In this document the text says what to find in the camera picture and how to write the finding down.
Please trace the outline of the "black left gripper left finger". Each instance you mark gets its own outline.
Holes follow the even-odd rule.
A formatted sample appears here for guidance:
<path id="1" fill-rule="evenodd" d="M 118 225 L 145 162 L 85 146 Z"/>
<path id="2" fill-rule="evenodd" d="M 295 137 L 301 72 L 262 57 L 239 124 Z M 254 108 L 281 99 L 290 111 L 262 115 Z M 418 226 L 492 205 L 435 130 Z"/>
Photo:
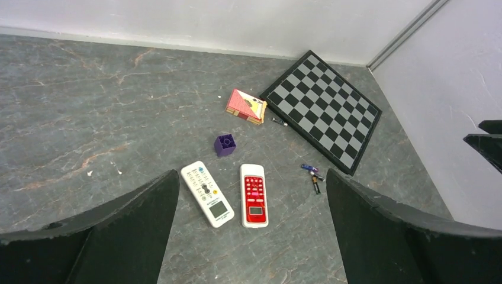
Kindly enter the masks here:
<path id="1" fill-rule="evenodd" d="M 36 230 L 1 235 L 2 283 L 156 283 L 178 203 L 170 170 Z"/>

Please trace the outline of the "purple battery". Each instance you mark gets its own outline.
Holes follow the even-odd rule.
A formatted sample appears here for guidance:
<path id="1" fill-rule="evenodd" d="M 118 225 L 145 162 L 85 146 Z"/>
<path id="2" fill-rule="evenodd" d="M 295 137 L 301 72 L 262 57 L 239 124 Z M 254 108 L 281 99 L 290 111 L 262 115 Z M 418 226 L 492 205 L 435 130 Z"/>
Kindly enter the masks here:
<path id="1" fill-rule="evenodd" d="M 301 168 L 305 169 L 305 170 L 308 170 L 308 171 L 311 171 L 311 172 L 314 172 L 314 173 L 318 172 L 318 168 L 316 168 L 314 166 L 307 165 L 307 164 L 302 164 Z"/>

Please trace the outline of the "silver black battery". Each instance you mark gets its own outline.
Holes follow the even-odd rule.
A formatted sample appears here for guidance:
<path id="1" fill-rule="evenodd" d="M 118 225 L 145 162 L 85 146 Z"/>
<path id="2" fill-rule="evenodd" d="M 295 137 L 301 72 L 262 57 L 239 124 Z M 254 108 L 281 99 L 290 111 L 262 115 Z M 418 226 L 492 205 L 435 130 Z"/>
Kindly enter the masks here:
<path id="1" fill-rule="evenodd" d="M 314 172 L 314 171 L 309 171 L 309 174 L 312 176 L 312 177 L 315 177 L 317 180 L 320 180 L 322 182 L 325 181 L 325 178 L 322 177 L 321 175 L 319 175 L 318 173 Z"/>

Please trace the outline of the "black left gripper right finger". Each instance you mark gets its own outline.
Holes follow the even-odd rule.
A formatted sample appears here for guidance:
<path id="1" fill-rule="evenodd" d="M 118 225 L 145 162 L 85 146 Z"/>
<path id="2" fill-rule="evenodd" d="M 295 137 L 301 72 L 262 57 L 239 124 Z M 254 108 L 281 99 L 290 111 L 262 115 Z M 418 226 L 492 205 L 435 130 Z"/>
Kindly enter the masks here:
<path id="1" fill-rule="evenodd" d="M 501 231 L 423 212 L 334 169 L 326 193 L 349 283 L 500 283 Z"/>

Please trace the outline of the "red and white remote control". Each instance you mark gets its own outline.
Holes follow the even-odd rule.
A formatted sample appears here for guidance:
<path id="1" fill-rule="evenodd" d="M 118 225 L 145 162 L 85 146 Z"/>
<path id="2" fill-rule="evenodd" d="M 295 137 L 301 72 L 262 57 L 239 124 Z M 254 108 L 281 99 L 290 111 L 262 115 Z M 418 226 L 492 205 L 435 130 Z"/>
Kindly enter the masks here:
<path id="1" fill-rule="evenodd" d="M 265 228 L 269 224 L 265 171 L 258 164 L 240 166 L 242 225 Z"/>

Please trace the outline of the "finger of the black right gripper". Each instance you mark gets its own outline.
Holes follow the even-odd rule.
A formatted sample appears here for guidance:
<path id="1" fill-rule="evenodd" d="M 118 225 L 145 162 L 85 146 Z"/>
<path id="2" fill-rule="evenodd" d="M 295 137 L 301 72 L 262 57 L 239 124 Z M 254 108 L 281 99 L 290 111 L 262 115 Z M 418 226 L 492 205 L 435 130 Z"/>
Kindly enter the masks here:
<path id="1" fill-rule="evenodd" d="M 468 134 L 464 142 L 501 173 L 501 134 Z"/>
<path id="2" fill-rule="evenodd" d="M 483 120 L 478 127 L 489 134 L 502 134 L 502 120 Z"/>

